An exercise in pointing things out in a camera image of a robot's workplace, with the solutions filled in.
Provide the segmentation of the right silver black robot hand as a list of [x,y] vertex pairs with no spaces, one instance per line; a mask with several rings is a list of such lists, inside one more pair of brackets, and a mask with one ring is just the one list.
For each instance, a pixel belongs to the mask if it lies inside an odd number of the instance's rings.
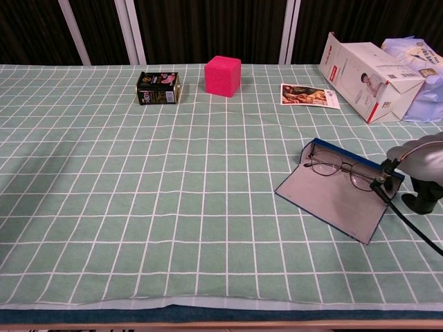
[[398,160],[398,169],[410,176],[413,194],[402,201],[417,214],[429,214],[442,198],[442,133],[411,140],[388,150],[387,159]]

